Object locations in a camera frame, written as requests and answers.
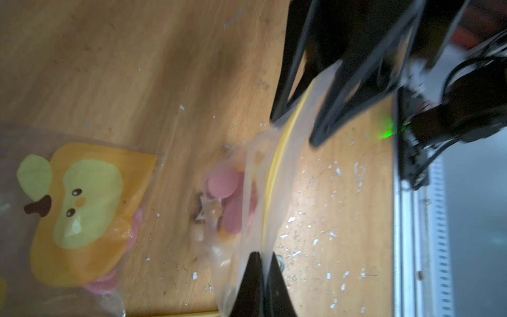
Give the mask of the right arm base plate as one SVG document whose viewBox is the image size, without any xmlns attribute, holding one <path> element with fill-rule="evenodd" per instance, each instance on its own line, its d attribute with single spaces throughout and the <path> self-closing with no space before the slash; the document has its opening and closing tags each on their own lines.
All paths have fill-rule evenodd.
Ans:
<svg viewBox="0 0 507 317">
<path fill-rule="evenodd" d="M 400 180 L 406 181 L 410 189 L 417 191 L 422 186 L 427 186 L 428 172 L 417 172 L 419 167 L 427 160 L 427 150 L 419 146 L 411 129 L 411 121 L 418 114 L 420 106 L 425 104 L 425 99 L 418 92 L 408 87 L 401 87 L 397 91 L 397 162 Z"/>
</svg>

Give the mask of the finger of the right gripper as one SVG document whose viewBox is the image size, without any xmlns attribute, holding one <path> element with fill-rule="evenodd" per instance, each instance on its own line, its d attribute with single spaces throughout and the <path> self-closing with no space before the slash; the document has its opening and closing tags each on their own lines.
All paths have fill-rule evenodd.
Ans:
<svg viewBox="0 0 507 317">
<path fill-rule="evenodd" d="M 276 122 L 289 111 L 289 95 L 304 55 L 320 1 L 292 1 L 289 5 L 283 60 L 270 120 Z"/>
<path fill-rule="evenodd" d="M 421 24 L 425 1 L 375 1 L 353 35 L 310 136 L 323 145 L 347 122 L 398 85 Z"/>
</svg>

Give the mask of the pink round cookie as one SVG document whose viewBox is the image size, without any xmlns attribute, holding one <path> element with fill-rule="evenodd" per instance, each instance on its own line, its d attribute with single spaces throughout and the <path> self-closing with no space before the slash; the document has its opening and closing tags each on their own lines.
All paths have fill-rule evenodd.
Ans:
<svg viewBox="0 0 507 317">
<path fill-rule="evenodd" d="M 228 199 L 237 194 L 240 185 L 240 172 L 234 167 L 213 170 L 207 178 L 207 193 L 213 199 Z"/>
<path fill-rule="evenodd" d="M 242 231 L 242 207 L 244 187 L 239 186 L 236 191 L 221 200 L 223 206 L 220 229 L 229 235 L 237 235 Z"/>
</svg>

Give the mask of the clear resealable bag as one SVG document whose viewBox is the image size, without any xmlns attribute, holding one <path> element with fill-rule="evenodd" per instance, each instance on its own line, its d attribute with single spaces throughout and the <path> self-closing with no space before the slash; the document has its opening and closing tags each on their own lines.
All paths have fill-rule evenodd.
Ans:
<svg viewBox="0 0 507 317">
<path fill-rule="evenodd" d="M 259 252 L 261 256 L 264 276 L 261 316 L 265 316 L 265 285 L 275 253 L 274 245 L 289 208 L 301 149 L 310 137 L 319 108 L 339 66 L 340 63 L 335 62 L 321 72 L 272 127 L 250 141 L 230 148 L 205 175 L 200 193 L 207 196 L 208 176 L 222 167 L 234 167 L 239 171 L 239 186 L 244 187 L 242 231 L 239 234 L 229 235 L 222 230 L 213 232 L 206 225 L 195 223 L 192 228 L 195 253 L 211 270 L 221 316 L 231 314 L 252 252 Z M 277 259 L 283 274 L 281 259 L 278 256 Z"/>
</svg>

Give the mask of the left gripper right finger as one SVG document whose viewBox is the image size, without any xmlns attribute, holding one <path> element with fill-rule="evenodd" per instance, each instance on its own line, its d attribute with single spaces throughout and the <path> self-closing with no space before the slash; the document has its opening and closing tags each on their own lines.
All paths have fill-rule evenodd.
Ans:
<svg viewBox="0 0 507 317">
<path fill-rule="evenodd" d="M 265 285 L 265 316 L 297 317 L 275 253 Z"/>
</svg>

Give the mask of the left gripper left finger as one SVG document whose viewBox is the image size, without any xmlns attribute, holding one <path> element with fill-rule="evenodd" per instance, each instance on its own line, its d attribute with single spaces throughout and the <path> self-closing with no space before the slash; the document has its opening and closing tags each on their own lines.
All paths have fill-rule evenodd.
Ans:
<svg viewBox="0 0 507 317">
<path fill-rule="evenodd" d="M 259 252 L 252 252 L 248 258 L 240 289 L 236 296 L 230 317 L 259 317 L 264 299 L 264 276 Z"/>
</svg>

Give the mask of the star gingerbread cookie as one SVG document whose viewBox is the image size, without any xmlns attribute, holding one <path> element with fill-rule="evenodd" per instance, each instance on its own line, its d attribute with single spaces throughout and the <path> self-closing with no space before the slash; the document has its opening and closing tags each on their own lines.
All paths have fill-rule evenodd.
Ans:
<svg viewBox="0 0 507 317">
<path fill-rule="evenodd" d="M 200 193 L 198 202 L 199 210 L 194 217 L 194 223 L 206 225 L 210 231 L 219 232 L 223 220 L 222 201 Z"/>
</svg>

